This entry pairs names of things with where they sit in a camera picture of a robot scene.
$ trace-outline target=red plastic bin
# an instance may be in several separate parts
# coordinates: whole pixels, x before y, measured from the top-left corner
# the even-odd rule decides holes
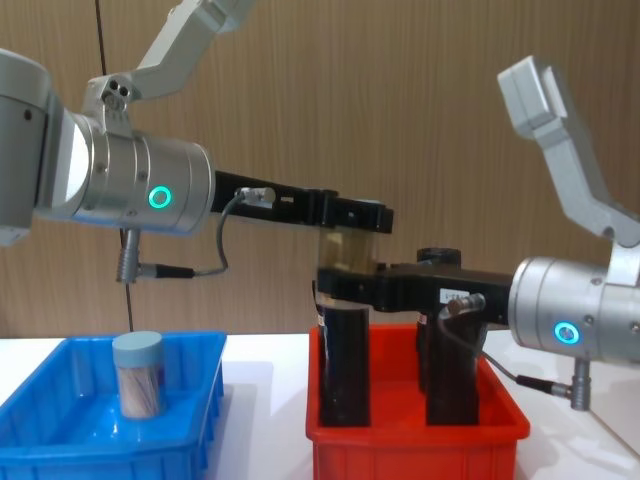
[[[320,425],[320,349],[311,331],[307,437],[314,480],[511,480],[529,422],[489,365],[478,362],[477,426],[425,425],[415,326],[372,326],[371,426]]]

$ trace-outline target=wood paneling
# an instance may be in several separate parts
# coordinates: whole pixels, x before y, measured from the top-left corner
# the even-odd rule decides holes
[[[101,2],[108,71],[137,65],[172,3]],[[539,149],[512,131],[496,75],[532,53],[561,67],[612,192],[639,210],[639,24],[636,0],[260,0],[184,91],[133,117],[201,143],[221,169],[385,202],[384,260],[450,246],[503,272],[530,255],[604,263],[608,243],[569,223]],[[211,264],[214,223],[192,239],[147,235],[144,258]],[[313,323],[314,232],[228,227],[229,274],[141,283],[137,328]]]
[[[87,80],[101,73],[92,1],[1,2],[0,47],[43,64],[76,111]],[[128,331],[114,281],[118,247],[113,230],[35,220],[25,241],[0,249],[0,336]]]

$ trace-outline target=green led ring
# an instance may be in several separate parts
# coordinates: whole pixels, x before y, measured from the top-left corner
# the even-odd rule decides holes
[[[156,195],[159,193],[164,193],[165,199],[163,202],[156,201]],[[164,185],[158,185],[153,190],[149,192],[149,205],[152,208],[160,210],[161,208],[166,208],[171,203],[171,190]]]

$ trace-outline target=table surface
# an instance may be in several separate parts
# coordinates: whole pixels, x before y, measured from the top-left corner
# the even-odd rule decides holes
[[[223,355],[225,396],[207,480],[311,480],[305,436],[307,335],[231,335]],[[0,340],[0,403],[58,345],[60,339]],[[490,332],[485,350],[523,375],[558,378],[557,357]],[[640,459],[590,413],[566,400],[501,380],[531,422],[518,442],[517,480],[640,479]]]

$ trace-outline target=blue plastic bin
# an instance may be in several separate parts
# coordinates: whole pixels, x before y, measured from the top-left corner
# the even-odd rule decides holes
[[[63,341],[0,407],[0,479],[202,478],[226,335],[163,335],[168,408],[142,421],[120,415],[113,338]]]

